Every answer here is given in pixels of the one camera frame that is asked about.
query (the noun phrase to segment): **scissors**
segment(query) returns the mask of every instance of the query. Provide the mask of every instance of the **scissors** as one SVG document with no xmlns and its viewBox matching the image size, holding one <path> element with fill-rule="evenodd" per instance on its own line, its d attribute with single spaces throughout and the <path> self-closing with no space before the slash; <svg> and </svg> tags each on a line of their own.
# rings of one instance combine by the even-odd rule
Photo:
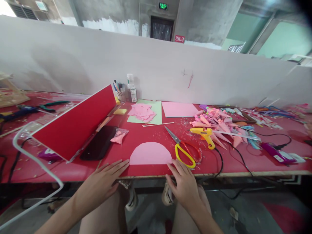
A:
<svg viewBox="0 0 312 234">
<path fill-rule="evenodd" d="M 199 150 L 197 147 L 195 147 L 195 146 L 194 146 L 192 143 L 190 143 L 190 142 L 181 141 L 176 135 L 173 134 L 173 132 L 171 132 L 171 131 L 169 130 L 169 128 L 167 128 L 166 126 L 165 126 L 165 128 L 167 129 L 167 131 L 168 131 L 168 133 L 170 134 L 170 136 L 171 136 L 171 137 L 175 140 L 175 142 L 176 142 L 176 145 L 175 145 L 175 150 L 176 150 L 176 151 L 175 151 L 175 155 L 176 155 L 176 158 L 177 158 L 178 160 L 180 160 L 181 162 L 183 162 L 183 161 L 180 159 L 179 152 L 178 152 L 178 149 L 180 149 L 180 150 L 182 151 L 182 153 L 184 153 L 184 154 L 192 161 L 192 165 L 187 165 L 187 164 L 185 164 L 184 162 L 183 162 L 183 163 L 184 163 L 187 167 L 189 167 L 189 168 L 192 168 L 192 169 L 195 168 L 195 166 L 196 166 L 195 160 L 196 160 L 197 162 L 200 162 L 201 159 L 202 159 L 202 157 L 201 157 L 202 154 L 201 154 L 200 150 Z M 181 143 L 182 145 L 184 145 L 186 151 L 185 151 L 184 149 L 181 148 L 180 143 Z M 191 153 L 190 153 L 188 147 L 186 146 L 186 144 L 188 144 L 188 145 L 194 147 L 194 148 L 197 150 L 198 155 L 199 155 L 199 160 L 197 160 L 197 159 L 195 159 L 195 157 L 193 158 L 193 157 L 191 156 Z"/>
</svg>

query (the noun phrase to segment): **pen holder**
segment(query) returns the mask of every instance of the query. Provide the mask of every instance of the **pen holder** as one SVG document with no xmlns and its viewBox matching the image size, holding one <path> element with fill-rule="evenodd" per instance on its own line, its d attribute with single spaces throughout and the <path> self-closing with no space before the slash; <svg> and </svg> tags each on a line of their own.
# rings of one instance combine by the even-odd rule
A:
<svg viewBox="0 0 312 234">
<path fill-rule="evenodd" d="M 120 102 L 125 102 L 126 101 L 126 97 L 125 97 L 125 94 L 124 94 L 125 91 L 123 92 L 117 92 L 117 98 Z"/>
</svg>

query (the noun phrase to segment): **door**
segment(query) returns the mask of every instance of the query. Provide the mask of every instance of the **door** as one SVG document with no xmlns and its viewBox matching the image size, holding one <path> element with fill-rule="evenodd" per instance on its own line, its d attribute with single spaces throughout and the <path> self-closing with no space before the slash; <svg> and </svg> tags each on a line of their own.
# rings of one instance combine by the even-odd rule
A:
<svg viewBox="0 0 312 234">
<path fill-rule="evenodd" d="M 171 41 L 173 31 L 173 20 L 163 19 L 156 16 L 150 17 L 150 37 Z"/>
</svg>

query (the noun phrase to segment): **green wall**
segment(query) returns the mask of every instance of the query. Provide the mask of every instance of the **green wall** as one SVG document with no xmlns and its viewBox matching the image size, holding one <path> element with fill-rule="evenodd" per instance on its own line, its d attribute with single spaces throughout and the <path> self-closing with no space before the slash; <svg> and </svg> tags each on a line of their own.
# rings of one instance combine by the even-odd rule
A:
<svg viewBox="0 0 312 234">
<path fill-rule="evenodd" d="M 312 35 L 308 27 L 280 22 L 257 55 L 281 58 L 285 54 L 307 55 L 311 49 Z"/>
<path fill-rule="evenodd" d="M 246 53 L 264 28 L 267 21 L 268 18 L 259 18 L 238 13 L 227 38 L 246 42 L 241 50 L 241 53 Z"/>
</svg>

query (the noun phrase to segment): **plastic bottle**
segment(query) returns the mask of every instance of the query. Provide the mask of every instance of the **plastic bottle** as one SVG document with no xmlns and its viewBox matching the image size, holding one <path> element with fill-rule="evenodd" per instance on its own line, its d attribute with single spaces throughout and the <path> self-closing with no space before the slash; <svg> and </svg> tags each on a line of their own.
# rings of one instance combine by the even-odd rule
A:
<svg viewBox="0 0 312 234">
<path fill-rule="evenodd" d="M 137 92 L 136 92 L 136 87 L 134 85 L 134 79 L 133 79 L 133 74 L 127 74 L 127 78 L 128 78 L 128 97 L 129 97 L 129 101 L 131 102 L 136 102 L 137 101 Z"/>
</svg>

